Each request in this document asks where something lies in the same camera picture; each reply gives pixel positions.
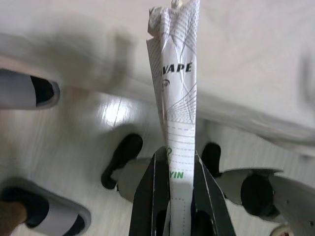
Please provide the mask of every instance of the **black shoe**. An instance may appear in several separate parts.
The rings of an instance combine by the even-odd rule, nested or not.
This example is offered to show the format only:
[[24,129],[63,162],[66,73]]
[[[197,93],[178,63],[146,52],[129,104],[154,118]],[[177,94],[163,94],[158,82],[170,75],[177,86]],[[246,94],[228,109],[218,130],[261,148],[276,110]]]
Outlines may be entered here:
[[135,159],[143,145],[142,138],[137,134],[127,135],[116,148],[113,158],[101,177],[102,185],[114,189],[116,181],[111,178],[114,170],[124,167],[128,161]]
[[221,157],[221,148],[218,144],[207,143],[202,155],[201,160],[207,167],[208,171],[213,177],[220,176],[219,163]]

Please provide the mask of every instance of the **white fabric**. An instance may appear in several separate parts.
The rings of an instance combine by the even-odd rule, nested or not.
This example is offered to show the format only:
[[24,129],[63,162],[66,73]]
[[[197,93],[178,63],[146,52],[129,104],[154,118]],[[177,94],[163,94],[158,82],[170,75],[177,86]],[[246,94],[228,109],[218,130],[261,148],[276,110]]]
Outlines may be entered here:
[[[155,102],[148,9],[170,2],[0,0],[0,67]],[[315,155],[314,25],[312,0],[202,0],[200,115]]]

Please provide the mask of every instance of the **tiled floor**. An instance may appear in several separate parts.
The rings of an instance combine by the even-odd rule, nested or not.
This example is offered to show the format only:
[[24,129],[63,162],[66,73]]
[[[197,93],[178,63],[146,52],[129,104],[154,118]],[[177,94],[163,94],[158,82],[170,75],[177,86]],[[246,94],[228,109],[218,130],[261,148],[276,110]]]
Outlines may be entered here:
[[[144,139],[140,157],[163,144],[154,105],[125,98],[63,88],[60,103],[44,111],[0,111],[0,181],[31,179],[85,205],[92,213],[87,236],[128,234],[132,205],[104,189],[100,175],[120,140],[130,132]],[[276,167],[285,175],[315,186],[315,162],[276,147],[255,135],[202,120],[198,149],[211,139],[221,145],[221,169]],[[228,203],[238,236],[267,236],[273,225],[250,217]],[[20,226],[14,236],[39,234]]]

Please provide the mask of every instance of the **green lettering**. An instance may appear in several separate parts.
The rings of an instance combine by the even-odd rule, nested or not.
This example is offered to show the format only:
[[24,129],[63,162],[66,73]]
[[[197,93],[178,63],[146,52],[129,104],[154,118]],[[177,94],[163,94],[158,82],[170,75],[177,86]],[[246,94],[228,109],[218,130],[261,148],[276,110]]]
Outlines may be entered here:
[[172,153],[172,149],[170,147],[167,148],[166,152],[167,152],[167,156],[169,156]]
[[184,172],[177,172],[177,178],[183,178]]

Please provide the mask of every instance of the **sandal strap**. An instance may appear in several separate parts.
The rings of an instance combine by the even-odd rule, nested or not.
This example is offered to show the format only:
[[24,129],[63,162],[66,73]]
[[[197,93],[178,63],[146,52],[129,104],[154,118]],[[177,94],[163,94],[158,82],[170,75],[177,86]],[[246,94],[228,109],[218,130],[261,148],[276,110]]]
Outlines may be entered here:
[[53,199],[47,199],[49,211],[45,219],[33,230],[48,236],[62,236],[70,230],[78,217],[78,212]]

